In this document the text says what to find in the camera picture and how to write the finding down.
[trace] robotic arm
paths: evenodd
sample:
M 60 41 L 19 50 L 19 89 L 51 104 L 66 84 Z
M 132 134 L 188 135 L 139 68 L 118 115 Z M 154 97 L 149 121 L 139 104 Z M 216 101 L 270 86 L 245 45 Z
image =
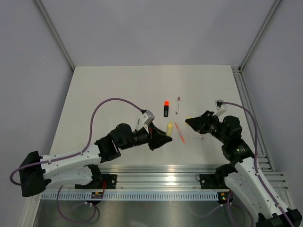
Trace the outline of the robotic arm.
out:
M 97 188 L 102 181 L 97 165 L 120 157 L 120 149 L 148 144 L 150 150 L 154 150 L 172 141 L 171 137 L 166 136 L 165 132 L 152 123 L 154 118 L 151 111 L 143 111 L 140 116 L 143 125 L 141 129 L 132 131 L 128 124 L 119 124 L 107 136 L 91 144 L 83 153 L 81 149 L 61 155 L 39 156 L 38 151 L 29 153 L 21 166 L 36 162 L 44 164 L 19 171 L 22 196 L 33 196 L 43 192 L 46 187 L 60 185 L 74 185 L 76 189 Z
M 241 138 L 242 127 L 239 119 L 226 116 L 220 122 L 218 116 L 226 111 L 225 104 L 218 100 L 216 107 L 216 113 L 206 111 L 199 117 L 186 119 L 185 122 L 198 133 L 210 133 L 223 143 L 223 155 L 230 164 L 216 168 L 215 178 L 219 185 L 226 185 L 237 194 L 252 214 L 257 227 L 290 226 L 285 214 L 298 227 L 302 220 L 300 212 L 297 209 L 291 210 L 277 195 L 262 171 L 259 171 L 254 153 Z

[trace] white table surface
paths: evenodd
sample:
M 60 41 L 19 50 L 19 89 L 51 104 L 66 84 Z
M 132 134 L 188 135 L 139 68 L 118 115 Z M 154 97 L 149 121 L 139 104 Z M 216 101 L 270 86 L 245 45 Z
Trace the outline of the white table surface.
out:
M 178 115 L 175 114 L 180 96 Z M 241 104 L 229 65 L 187 66 L 113 66 L 76 67 L 53 141 L 51 154 L 61 154 L 84 147 L 89 136 L 89 121 L 95 107 L 105 99 L 119 97 L 134 102 L 155 115 L 156 127 L 166 130 L 176 121 L 185 139 L 182 143 L 176 128 L 173 141 L 154 151 L 148 145 L 122 150 L 122 156 L 101 165 L 157 166 L 198 165 L 219 166 L 228 163 L 221 143 L 212 136 L 204 139 L 185 125 L 188 117 L 215 111 L 214 101 Z M 164 101 L 170 102 L 169 117 L 163 117 Z M 135 129 L 140 112 L 129 104 L 111 101 L 100 107 L 94 124 L 92 142 L 106 136 L 120 123 Z M 242 137 L 253 150 L 252 138 L 244 112 L 228 106 L 226 115 L 240 119 Z

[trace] gray wall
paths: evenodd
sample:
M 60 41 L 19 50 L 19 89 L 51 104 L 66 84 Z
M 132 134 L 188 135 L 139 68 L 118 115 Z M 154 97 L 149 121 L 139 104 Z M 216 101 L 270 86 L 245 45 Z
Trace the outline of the gray wall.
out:
M 18 227 L 26 200 L 9 174 L 49 152 L 72 72 L 32 1 L 0 5 L 0 225 Z
M 303 1 L 284 1 L 244 69 L 276 170 L 303 212 Z
M 273 0 L 43 0 L 77 66 L 239 65 Z

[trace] reflective floor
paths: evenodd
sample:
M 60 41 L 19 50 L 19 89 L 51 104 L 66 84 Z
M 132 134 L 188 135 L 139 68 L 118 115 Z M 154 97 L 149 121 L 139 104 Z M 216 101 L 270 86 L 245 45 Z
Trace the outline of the reflective floor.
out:
M 93 213 L 89 205 L 78 201 L 61 201 L 62 212 L 70 219 L 84 221 Z M 60 217 L 56 201 L 41 200 L 34 227 L 231 227 L 226 207 L 215 201 L 102 201 L 90 223 L 77 225 Z M 250 227 L 248 215 L 232 207 L 233 217 L 239 227 Z

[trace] perforated metal strip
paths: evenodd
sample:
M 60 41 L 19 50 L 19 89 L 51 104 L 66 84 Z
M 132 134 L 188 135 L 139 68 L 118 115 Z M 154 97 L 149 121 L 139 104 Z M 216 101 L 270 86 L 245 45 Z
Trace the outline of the perforated metal strip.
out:
M 41 199 L 55 200 L 56 191 L 45 191 Z M 60 200 L 104 201 L 217 201 L 217 192 L 105 192 L 103 199 L 92 198 L 92 192 L 61 192 Z

